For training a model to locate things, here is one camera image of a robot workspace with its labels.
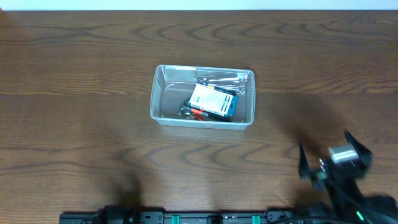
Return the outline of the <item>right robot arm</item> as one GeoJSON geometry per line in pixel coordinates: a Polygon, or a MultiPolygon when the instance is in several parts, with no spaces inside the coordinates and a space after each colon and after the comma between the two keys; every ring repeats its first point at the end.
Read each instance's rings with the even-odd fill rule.
{"type": "Polygon", "coordinates": [[[298,173],[313,188],[328,192],[332,214],[359,223],[397,223],[397,201],[388,195],[365,197],[356,183],[363,178],[373,161],[372,152],[349,131],[347,144],[329,147],[330,157],[320,160],[318,169],[310,168],[302,143],[299,144],[298,173]]]}

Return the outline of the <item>small claw hammer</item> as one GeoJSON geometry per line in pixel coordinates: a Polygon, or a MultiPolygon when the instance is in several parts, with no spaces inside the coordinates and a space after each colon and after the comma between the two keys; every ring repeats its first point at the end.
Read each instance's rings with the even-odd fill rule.
{"type": "Polygon", "coordinates": [[[194,107],[189,105],[189,101],[190,101],[190,99],[187,99],[186,101],[184,101],[181,104],[180,109],[179,109],[179,111],[177,113],[179,116],[184,117],[184,118],[187,119],[187,117],[183,113],[188,108],[188,109],[202,110],[205,113],[205,115],[201,116],[204,119],[203,121],[231,122],[231,119],[228,118],[228,117],[224,117],[224,116],[220,116],[220,115],[217,115],[217,114],[214,114],[214,113],[210,113],[210,112],[207,112],[207,111],[205,111],[203,109],[194,108],[194,107]]]}

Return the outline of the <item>white and blue box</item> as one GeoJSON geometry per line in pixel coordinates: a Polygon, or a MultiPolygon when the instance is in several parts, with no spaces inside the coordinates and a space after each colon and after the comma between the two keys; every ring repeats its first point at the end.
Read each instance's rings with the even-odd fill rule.
{"type": "Polygon", "coordinates": [[[238,100],[237,96],[212,90],[205,85],[197,83],[190,97],[189,105],[210,113],[228,117],[234,115],[238,100]]]}

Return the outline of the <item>yellow black screwdriver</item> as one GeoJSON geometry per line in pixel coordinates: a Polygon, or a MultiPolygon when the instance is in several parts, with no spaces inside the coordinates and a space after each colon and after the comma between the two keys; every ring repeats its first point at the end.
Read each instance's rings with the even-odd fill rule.
{"type": "Polygon", "coordinates": [[[228,90],[228,89],[221,88],[221,87],[218,87],[218,86],[209,86],[209,85],[207,85],[207,87],[212,89],[212,90],[216,90],[216,91],[220,91],[220,92],[223,92],[223,93],[226,93],[226,94],[229,94],[229,95],[236,96],[236,92],[233,91],[233,90],[228,90]]]}

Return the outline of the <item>black mounting rail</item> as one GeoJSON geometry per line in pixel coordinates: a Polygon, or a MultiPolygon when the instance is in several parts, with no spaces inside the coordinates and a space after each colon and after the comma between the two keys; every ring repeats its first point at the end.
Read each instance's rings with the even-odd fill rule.
{"type": "MultiPolygon", "coordinates": [[[[59,224],[92,224],[95,213],[64,213],[59,224]]],[[[291,211],[268,210],[263,213],[164,213],[141,212],[138,224],[267,224],[326,223],[326,220],[301,220],[291,211]]]]}

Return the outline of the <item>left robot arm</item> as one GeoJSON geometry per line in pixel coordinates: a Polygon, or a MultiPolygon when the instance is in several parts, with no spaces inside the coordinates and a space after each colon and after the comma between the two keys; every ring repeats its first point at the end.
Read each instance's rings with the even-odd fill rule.
{"type": "Polygon", "coordinates": [[[108,205],[98,212],[92,224],[138,224],[138,214],[132,207],[108,205]]]}

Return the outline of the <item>clear plastic container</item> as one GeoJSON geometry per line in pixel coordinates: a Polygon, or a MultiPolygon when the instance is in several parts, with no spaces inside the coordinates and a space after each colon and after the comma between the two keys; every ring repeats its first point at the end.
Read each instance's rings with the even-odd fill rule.
{"type": "Polygon", "coordinates": [[[150,116],[161,125],[193,128],[244,130],[254,121],[256,104],[255,76],[251,70],[195,67],[183,65],[159,65],[154,74],[150,99],[150,116]],[[177,113],[181,104],[192,96],[197,78],[233,78],[246,82],[246,92],[238,94],[238,104],[231,122],[196,121],[177,113]]]}

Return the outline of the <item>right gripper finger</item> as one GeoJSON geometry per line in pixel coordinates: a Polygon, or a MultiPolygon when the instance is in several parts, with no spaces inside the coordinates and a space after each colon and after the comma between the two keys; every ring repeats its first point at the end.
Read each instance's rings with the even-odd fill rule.
{"type": "Polygon", "coordinates": [[[359,160],[364,164],[364,166],[369,167],[373,159],[372,152],[363,144],[361,144],[357,139],[355,139],[348,130],[344,130],[344,135],[347,142],[357,152],[359,160]]]}
{"type": "Polygon", "coordinates": [[[305,155],[305,151],[303,148],[303,144],[299,142],[299,164],[298,164],[298,173],[301,179],[309,179],[311,175],[311,170],[307,161],[307,157],[305,155]]]}

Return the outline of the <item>silver combination wrench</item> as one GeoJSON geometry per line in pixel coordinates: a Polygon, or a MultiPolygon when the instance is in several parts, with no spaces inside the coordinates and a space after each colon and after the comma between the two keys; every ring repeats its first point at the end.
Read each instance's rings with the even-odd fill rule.
{"type": "Polygon", "coordinates": [[[197,83],[205,86],[218,86],[228,90],[233,90],[236,92],[236,95],[246,92],[246,82],[238,77],[221,79],[210,79],[206,77],[197,78],[197,83]]]}

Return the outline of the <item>red handled pliers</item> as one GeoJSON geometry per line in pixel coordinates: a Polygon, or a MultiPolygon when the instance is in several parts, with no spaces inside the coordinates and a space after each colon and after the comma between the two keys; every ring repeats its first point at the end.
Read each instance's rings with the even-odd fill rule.
{"type": "Polygon", "coordinates": [[[188,108],[185,110],[183,114],[187,117],[187,119],[193,119],[197,121],[203,121],[204,119],[201,116],[205,115],[205,113],[202,110],[188,109],[188,108]]]}

